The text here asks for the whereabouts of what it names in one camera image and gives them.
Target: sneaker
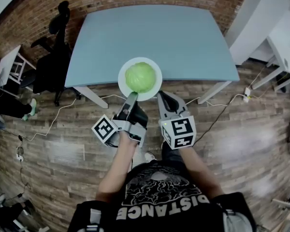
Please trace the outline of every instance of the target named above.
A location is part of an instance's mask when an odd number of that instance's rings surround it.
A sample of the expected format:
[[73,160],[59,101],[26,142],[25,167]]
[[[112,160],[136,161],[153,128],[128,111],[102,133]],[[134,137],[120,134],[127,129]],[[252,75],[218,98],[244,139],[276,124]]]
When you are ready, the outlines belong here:
[[35,108],[37,107],[37,101],[35,99],[32,99],[30,102],[30,106],[32,107],[32,110],[28,114],[33,116],[33,115],[35,115]]
[[26,121],[28,119],[28,115],[25,114],[22,118],[21,118],[23,121]]
[[157,160],[157,159],[155,158],[153,153],[147,151],[145,153],[145,160],[146,160],[146,162],[151,162],[152,160]]

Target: light blue table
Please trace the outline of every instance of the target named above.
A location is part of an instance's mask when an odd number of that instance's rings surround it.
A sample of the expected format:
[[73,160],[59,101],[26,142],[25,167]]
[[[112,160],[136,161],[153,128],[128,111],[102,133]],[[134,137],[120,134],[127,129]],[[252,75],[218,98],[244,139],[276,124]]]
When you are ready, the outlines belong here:
[[228,46],[207,10],[138,5],[88,14],[78,35],[65,82],[107,108],[87,85],[116,83],[122,65],[135,57],[156,62],[164,80],[217,80],[203,103],[238,73]]

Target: electrical outlet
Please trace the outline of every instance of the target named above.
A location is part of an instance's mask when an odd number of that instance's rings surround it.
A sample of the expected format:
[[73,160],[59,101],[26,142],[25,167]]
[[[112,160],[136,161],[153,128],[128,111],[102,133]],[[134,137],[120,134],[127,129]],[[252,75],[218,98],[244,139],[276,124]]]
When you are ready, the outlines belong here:
[[243,97],[244,102],[248,103],[249,101],[249,96],[250,96],[250,89],[249,88],[245,88],[245,92],[244,92],[245,97]]
[[19,155],[19,154],[16,154],[16,158],[17,158],[17,160],[19,160],[19,161],[24,161],[24,157],[21,156],[21,155]]

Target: wooden floor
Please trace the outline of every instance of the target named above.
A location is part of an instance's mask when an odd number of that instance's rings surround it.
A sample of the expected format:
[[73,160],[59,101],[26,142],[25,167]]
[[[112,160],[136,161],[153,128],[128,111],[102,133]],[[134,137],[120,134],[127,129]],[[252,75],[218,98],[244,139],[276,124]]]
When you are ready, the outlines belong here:
[[[226,104],[230,98],[243,93],[256,77],[260,63],[248,61],[238,68],[241,81],[232,83],[210,100],[212,104]],[[269,73],[264,70],[262,76]],[[214,82],[164,82],[162,90],[173,92],[187,102],[201,96]],[[253,91],[259,96],[268,86]],[[91,87],[98,95],[120,95],[117,84]],[[25,93],[22,101],[28,102],[32,94]],[[16,134],[31,138],[35,132],[46,133],[58,108],[53,105],[54,94],[34,95],[38,113],[24,122],[5,116],[6,128]],[[61,99],[61,106],[71,104],[74,96],[69,91]],[[36,136],[23,144],[23,179],[29,181],[31,190],[25,196],[32,201],[44,223],[54,231],[66,231],[76,204],[92,200],[100,180],[110,167],[113,148],[104,147],[91,130],[103,115],[111,117],[123,100],[105,99],[109,109],[103,110],[82,98],[71,107],[64,108],[47,137]],[[158,105],[155,100],[141,102],[149,116],[149,128],[143,151],[150,150],[160,157],[162,137],[158,128]],[[197,136],[208,129],[222,106],[188,105],[194,115]],[[290,95],[274,93],[273,89],[260,99],[243,103],[238,97],[226,109],[212,130],[196,145],[195,150],[217,175],[226,192],[241,191],[258,224],[274,227],[283,217],[271,199],[281,199],[290,190],[290,154],[286,143],[290,122]],[[20,181],[20,163],[15,157],[19,140],[0,131],[0,192],[13,197],[23,191]]]

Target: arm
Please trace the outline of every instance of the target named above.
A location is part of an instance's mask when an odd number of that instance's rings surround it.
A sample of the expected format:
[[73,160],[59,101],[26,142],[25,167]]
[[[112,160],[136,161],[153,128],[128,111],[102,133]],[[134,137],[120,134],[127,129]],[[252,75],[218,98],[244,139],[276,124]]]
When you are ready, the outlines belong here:
[[192,147],[179,149],[179,152],[192,180],[208,198],[224,194],[214,174]]
[[125,183],[137,141],[131,140],[125,131],[120,132],[118,150],[111,169],[100,182],[96,194],[97,201],[110,203]]

